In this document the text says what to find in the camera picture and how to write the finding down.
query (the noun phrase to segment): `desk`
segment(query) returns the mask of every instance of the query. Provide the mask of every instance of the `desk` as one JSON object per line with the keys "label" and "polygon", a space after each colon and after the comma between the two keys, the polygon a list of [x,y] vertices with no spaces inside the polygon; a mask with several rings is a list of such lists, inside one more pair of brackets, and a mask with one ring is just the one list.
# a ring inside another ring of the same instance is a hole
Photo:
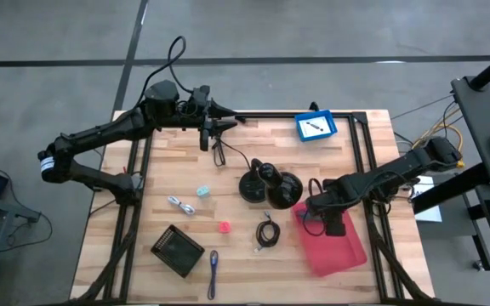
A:
{"label": "desk", "polygon": [[[378,164],[397,158],[389,112],[367,110],[367,119]],[[306,186],[312,177],[337,178],[356,172],[349,123],[336,120],[336,126],[339,131],[334,136],[302,143],[292,119],[248,119],[245,124],[240,123],[226,131],[223,140],[241,150],[249,160],[257,157],[263,162],[274,163],[279,170],[294,173]],[[361,135],[362,131],[359,141],[362,159],[366,162]],[[127,141],[109,144],[102,170],[121,172],[128,162],[129,146]],[[237,183],[247,171],[247,165],[233,150],[225,148],[225,155],[226,166],[217,168],[213,152],[199,150],[196,130],[155,132],[128,291],[130,303],[208,303],[211,275],[208,256],[213,249],[219,252],[215,303],[379,301],[362,204],[353,207],[350,215],[367,254],[367,262],[354,269],[316,278],[305,262],[290,210],[271,209],[272,218],[281,226],[280,240],[272,248],[254,252],[256,226],[265,220],[263,210],[270,207],[264,203],[245,202],[239,196]],[[200,199],[196,189],[204,184],[211,189],[211,196]],[[192,205],[197,214],[191,218],[185,216],[177,207],[168,204],[168,196],[177,196]],[[110,200],[109,192],[98,193],[91,208]],[[72,298],[84,293],[107,263],[116,218],[117,205],[112,205],[98,211],[88,221]],[[433,296],[413,209],[406,201],[394,201],[389,219],[397,257],[422,290]],[[229,221],[232,232],[219,234],[219,221]],[[206,249],[185,279],[150,253],[152,245],[170,224]],[[387,286],[392,288],[386,263],[384,271]],[[117,277],[115,293],[120,287],[119,281]]]}

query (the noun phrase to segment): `small pink block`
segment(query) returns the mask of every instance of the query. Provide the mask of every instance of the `small pink block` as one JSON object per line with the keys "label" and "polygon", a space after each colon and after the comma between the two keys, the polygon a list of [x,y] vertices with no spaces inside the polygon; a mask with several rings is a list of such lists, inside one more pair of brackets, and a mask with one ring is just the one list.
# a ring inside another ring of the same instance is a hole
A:
{"label": "small pink block", "polygon": [[231,231],[230,222],[223,221],[219,223],[219,232],[222,234],[228,234]]}

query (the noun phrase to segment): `red tray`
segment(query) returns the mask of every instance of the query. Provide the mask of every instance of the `red tray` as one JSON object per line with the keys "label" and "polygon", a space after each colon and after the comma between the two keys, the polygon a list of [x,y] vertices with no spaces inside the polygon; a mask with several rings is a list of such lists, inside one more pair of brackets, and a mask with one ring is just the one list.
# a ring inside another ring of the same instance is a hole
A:
{"label": "red tray", "polygon": [[[317,237],[309,235],[305,231],[301,217],[304,211],[305,204],[301,202],[293,206],[292,214],[296,221],[307,263],[314,275],[331,275],[366,263],[366,253],[348,212],[345,212],[343,217],[347,235],[342,237],[320,235]],[[306,219],[305,225],[311,233],[322,231],[320,220]]]}

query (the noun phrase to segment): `table leg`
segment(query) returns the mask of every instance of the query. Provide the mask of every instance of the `table leg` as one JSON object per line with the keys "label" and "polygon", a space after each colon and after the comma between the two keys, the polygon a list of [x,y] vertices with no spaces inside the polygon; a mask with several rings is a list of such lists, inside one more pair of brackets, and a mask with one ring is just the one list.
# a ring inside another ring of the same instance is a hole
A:
{"label": "table leg", "polygon": [[421,213],[439,203],[459,196],[479,184],[489,184],[490,178],[483,163],[462,172],[413,199],[413,212]]}

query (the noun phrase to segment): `white paper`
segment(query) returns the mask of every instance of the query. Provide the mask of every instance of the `white paper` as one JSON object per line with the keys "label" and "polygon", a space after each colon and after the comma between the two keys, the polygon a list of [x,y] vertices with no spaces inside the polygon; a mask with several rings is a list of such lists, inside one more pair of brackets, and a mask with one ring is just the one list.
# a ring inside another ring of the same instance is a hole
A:
{"label": "white paper", "polygon": [[330,133],[327,118],[324,116],[300,120],[299,128],[302,130],[304,137],[313,137]]}
{"label": "white paper", "polygon": [[[432,177],[418,176],[417,178],[420,179],[420,181],[413,186],[412,199],[415,196],[418,196],[423,192],[429,190],[430,188],[434,187],[434,181],[432,180]],[[440,208],[438,206],[435,206],[427,209],[422,213],[416,214],[415,219],[418,221],[441,222],[442,215],[440,214]]]}

